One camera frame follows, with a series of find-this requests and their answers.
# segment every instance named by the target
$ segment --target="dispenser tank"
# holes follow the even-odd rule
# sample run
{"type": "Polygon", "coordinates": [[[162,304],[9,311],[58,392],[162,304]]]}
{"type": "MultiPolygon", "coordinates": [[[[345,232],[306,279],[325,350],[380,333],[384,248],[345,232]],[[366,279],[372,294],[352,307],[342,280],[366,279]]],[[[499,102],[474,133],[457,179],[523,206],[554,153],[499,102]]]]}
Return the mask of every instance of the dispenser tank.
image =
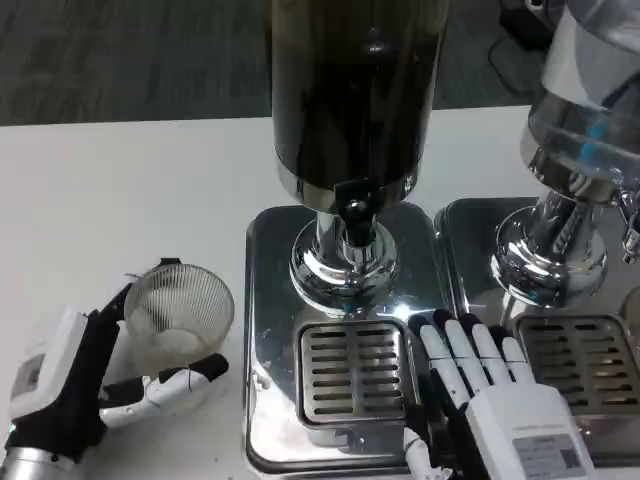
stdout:
{"type": "Polygon", "coordinates": [[[384,206],[415,185],[449,0],[267,2],[281,180],[336,213],[366,180],[384,206]]]}

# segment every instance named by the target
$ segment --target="robot finger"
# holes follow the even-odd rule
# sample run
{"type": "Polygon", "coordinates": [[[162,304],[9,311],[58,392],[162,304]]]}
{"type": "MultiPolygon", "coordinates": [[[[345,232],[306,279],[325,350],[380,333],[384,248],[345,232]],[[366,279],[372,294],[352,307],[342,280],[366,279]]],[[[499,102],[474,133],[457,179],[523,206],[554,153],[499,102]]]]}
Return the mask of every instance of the robot finger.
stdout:
{"type": "Polygon", "coordinates": [[[451,357],[449,348],[440,337],[438,329],[433,325],[424,325],[420,328],[420,339],[429,357],[431,368],[438,372],[440,381],[451,397],[453,406],[459,409],[469,401],[470,396],[458,367],[451,357]]]}
{"type": "Polygon", "coordinates": [[[531,365],[529,365],[518,341],[503,327],[494,326],[489,331],[496,345],[500,346],[502,356],[515,382],[536,383],[531,365]]]}
{"type": "Polygon", "coordinates": [[[463,315],[460,318],[460,322],[462,322],[467,331],[470,332],[478,350],[480,362],[486,369],[493,384],[504,385],[512,383],[509,370],[487,326],[472,314],[463,315]]]}
{"type": "Polygon", "coordinates": [[[489,386],[484,369],[467,338],[462,325],[457,320],[447,320],[445,332],[451,345],[456,363],[464,373],[473,395],[489,386]]]}
{"type": "Polygon", "coordinates": [[[507,367],[517,383],[536,383],[536,379],[531,371],[531,365],[527,362],[515,338],[505,338],[502,341],[502,351],[507,362],[507,367]]]}

